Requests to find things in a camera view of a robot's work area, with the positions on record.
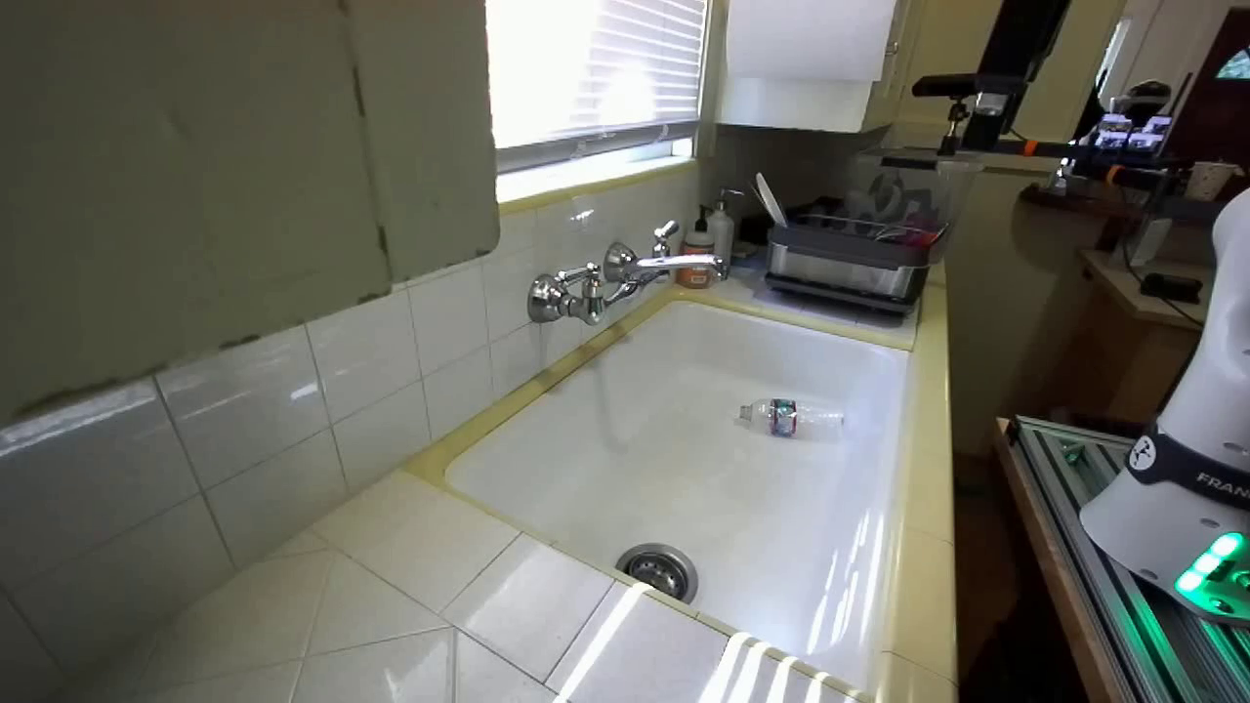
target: green light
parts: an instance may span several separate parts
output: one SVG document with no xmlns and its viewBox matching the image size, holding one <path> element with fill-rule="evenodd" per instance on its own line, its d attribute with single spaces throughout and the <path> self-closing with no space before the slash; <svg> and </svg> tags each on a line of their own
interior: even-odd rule
<svg viewBox="0 0 1250 703">
<path fill-rule="evenodd" d="M 1196 572 L 1211 574 L 1211 572 L 1219 572 L 1219 560 L 1215 556 L 1200 556 Z"/>
<path fill-rule="evenodd" d="M 1234 556 L 1237 546 L 1241 546 L 1241 537 L 1231 533 L 1231 537 L 1219 537 L 1219 540 L 1211 544 L 1211 556 L 1226 560 L 1226 556 Z"/>
<path fill-rule="evenodd" d="M 1204 574 L 1184 572 L 1184 578 L 1178 582 L 1179 593 L 1193 593 L 1196 586 L 1204 586 Z"/>
</svg>

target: window blind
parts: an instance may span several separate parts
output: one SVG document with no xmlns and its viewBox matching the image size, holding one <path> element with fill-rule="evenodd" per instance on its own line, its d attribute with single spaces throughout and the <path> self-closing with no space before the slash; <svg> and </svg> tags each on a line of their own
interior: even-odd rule
<svg viewBox="0 0 1250 703">
<path fill-rule="evenodd" d="M 490 0 L 498 173 L 684 139 L 706 0 Z"/>
</svg>

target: window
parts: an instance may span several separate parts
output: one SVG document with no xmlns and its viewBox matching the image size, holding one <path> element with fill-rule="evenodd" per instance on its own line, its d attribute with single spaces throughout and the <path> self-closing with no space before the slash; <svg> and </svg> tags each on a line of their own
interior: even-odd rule
<svg viewBox="0 0 1250 703">
<path fill-rule="evenodd" d="M 691 156 L 706 0 L 490 0 L 499 201 Z"/>
</svg>

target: dish rack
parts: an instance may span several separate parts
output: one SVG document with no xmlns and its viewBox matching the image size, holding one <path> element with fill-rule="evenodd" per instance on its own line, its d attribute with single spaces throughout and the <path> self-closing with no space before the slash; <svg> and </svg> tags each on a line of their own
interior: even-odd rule
<svg viewBox="0 0 1250 703">
<path fill-rule="evenodd" d="M 845 194 L 769 227 L 765 283 L 875 313 L 909 313 L 946 250 L 969 179 L 967 159 L 856 156 Z"/>
</svg>

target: faucet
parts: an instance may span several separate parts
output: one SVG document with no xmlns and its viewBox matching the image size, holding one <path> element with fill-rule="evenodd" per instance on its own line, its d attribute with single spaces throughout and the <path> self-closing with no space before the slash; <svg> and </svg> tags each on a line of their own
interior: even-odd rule
<svg viewBox="0 0 1250 703">
<path fill-rule="evenodd" d="M 611 242 L 603 264 L 588 263 L 579 268 L 556 268 L 540 272 L 526 296 L 526 313 L 537 326 L 551 326 L 559 318 L 579 318 L 588 326 L 597 326 L 597 318 L 666 277 L 667 268 L 724 268 L 724 259 L 714 253 L 674 253 L 679 224 L 667 218 L 654 235 L 654 253 L 638 259 L 625 242 Z"/>
</svg>

